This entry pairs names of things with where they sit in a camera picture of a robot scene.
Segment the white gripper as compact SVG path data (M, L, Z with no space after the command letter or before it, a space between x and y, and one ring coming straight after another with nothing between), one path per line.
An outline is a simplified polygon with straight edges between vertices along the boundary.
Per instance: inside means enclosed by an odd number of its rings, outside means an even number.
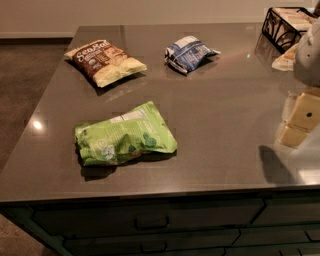
M308 86L320 86L320 18L300 39L294 60L294 76ZM296 148L320 123L320 98L302 93L296 99L288 125L280 132L281 144Z

